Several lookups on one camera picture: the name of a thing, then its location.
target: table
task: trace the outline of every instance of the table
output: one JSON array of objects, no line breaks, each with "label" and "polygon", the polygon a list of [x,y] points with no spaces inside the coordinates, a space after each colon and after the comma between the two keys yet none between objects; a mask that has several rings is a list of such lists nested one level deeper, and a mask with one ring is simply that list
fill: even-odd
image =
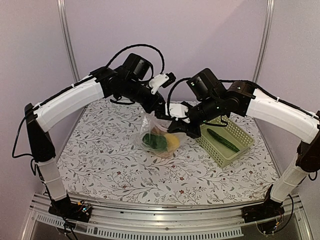
[{"label": "table", "polygon": [[216,205],[261,200],[278,179],[251,117],[231,115],[255,144],[220,168],[191,138],[171,158],[139,149],[134,136],[142,114],[138,104],[105,99],[87,106],[57,162],[68,192],[134,203]]}]

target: yellow fruit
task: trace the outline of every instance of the yellow fruit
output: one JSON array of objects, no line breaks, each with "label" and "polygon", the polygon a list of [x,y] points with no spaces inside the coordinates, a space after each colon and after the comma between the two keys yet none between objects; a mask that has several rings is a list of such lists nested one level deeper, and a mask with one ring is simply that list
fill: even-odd
[{"label": "yellow fruit", "polygon": [[179,146],[180,146],[180,141],[177,136],[167,133],[164,135],[166,142],[167,142],[167,151],[168,152],[173,152],[175,151]]}]

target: plastic basket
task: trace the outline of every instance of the plastic basket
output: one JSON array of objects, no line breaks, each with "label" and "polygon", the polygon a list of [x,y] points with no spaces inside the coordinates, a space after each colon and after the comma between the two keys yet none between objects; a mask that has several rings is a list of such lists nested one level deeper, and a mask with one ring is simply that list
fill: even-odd
[{"label": "plastic basket", "polygon": [[[209,126],[203,124],[201,128],[201,137],[197,138],[196,141],[203,147],[206,152],[220,165],[221,168],[232,163],[234,160],[246,153],[250,147],[255,143],[255,140],[247,134],[242,128],[237,126],[231,119],[226,116],[222,117],[222,120],[228,122],[226,127]],[[209,123],[212,124],[223,124],[221,123],[220,117],[211,120]],[[240,151],[234,152],[231,149],[224,146],[222,143],[215,140],[207,131],[211,129],[225,138],[232,144],[234,144]]]}]

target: cucumber in basket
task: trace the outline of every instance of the cucumber in basket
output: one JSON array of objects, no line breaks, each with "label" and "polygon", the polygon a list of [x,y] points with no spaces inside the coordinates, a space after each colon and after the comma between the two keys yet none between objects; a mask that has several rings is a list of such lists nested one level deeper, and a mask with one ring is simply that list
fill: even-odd
[{"label": "cucumber in basket", "polygon": [[211,129],[207,129],[208,133],[210,134],[211,137],[213,137],[215,140],[217,140],[219,143],[223,144],[224,146],[226,146],[228,149],[231,149],[234,152],[239,152],[240,149],[237,148],[234,144],[232,144],[231,142],[229,142],[227,139],[225,139],[224,137],[220,136],[218,133],[216,133],[215,131],[211,130]]}]

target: plastic bag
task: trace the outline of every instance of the plastic bag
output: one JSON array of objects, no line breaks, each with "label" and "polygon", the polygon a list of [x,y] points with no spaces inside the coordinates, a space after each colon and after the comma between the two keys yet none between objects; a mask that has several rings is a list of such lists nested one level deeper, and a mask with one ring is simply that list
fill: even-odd
[{"label": "plastic bag", "polygon": [[135,144],[161,158],[168,158],[183,144],[187,135],[183,132],[168,133],[171,121],[157,119],[144,113],[141,118],[140,132],[135,136]]}]

